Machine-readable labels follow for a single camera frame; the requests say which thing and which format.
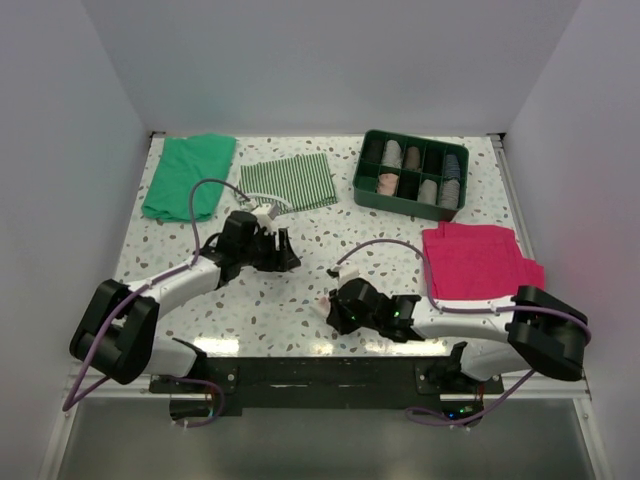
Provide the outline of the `white pink-trimmed underwear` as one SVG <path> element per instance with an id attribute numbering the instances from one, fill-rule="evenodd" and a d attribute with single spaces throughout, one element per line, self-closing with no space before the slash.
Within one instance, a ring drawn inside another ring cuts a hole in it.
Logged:
<path id="1" fill-rule="evenodd" d="M 323 296 L 315 301 L 313 305 L 314 312 L 322 319 L 326 320 L 331 312 L 331 301 L 327 296 Z"/>

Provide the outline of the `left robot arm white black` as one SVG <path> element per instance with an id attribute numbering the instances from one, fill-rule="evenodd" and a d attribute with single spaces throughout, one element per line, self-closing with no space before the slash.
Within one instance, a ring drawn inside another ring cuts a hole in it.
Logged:
<path id="1" fill-rule="evenodd" d="M 72 336 L 70 354 L 122 385 L 141 375 L 171 376 L 183 391 L 196 392 L 207 380 L 199 362 L 206 355 L 189 342 L 157 337 L 159 320 L 226 286 L 245 267 L 284 273 L 300 265 L 288 230 L 274 227 L 269 214 L 234 211 L 221 232 L 178 266 L 130 284 L 102 282 Z"/>

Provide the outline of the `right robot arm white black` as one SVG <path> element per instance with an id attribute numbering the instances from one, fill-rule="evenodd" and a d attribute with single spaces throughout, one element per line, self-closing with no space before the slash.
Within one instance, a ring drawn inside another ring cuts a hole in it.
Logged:
<path id="1" fill-rule="evenodd" d="M 456 362 L 445 369 L 448 386 L 459 393 L 524 369 L 578 381 L 591 339 L 583 313 L 534 286 L 482 301 L 432 300 L 387 296 L 355 278 L 330 292 L 326 322 L 341 335 L 365 328 L 397 343 L 459 339 L 452 351 Z"/>

